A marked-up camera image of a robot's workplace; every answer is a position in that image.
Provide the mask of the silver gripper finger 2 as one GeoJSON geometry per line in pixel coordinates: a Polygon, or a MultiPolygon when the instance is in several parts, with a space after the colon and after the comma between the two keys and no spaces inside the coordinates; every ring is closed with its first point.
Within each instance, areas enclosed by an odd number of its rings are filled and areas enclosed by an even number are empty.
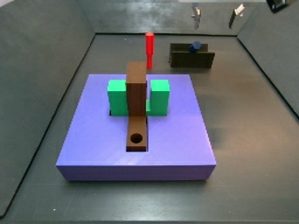
{"type": "Polygon", "coordinates": [[[195,22],[195,30],[197,30],[197,29],[199,29],[201,20],[202,20],[202,9],[201,9],[198,3],[191,4],[191,9],[193,9],[191,17],[193,17],[194,22],[195,22]]]}
{"type": "Polygon", "coordinates": [[[245,4],[242,3],[239,7],[233,11],[230,21],[229,21],[229,27],[233,27],[237,16],[243,15],[243,10],[246,9],[245,4]]]}

